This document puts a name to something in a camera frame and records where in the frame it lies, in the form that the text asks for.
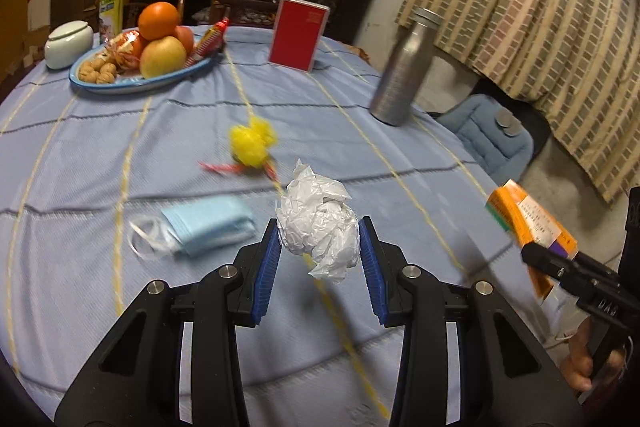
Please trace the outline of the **right hand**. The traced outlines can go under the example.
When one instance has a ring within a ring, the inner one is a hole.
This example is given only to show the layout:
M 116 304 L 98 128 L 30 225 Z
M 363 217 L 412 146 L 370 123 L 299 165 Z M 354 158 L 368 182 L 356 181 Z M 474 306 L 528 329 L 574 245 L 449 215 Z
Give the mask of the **right hand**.
M 560 364 L 560 371 L 567 384 L 576 392 L 587 392 L 593 387 L 593 359 L 588 349 L 591 338 L 591 319 L 585 319 L 577 332 L 568 340 L 568 355 Z M 615 349 L 608 356 L 606 372 L 600 386 L 608 386 L 616 380 L 625 366 L 625 351 Z

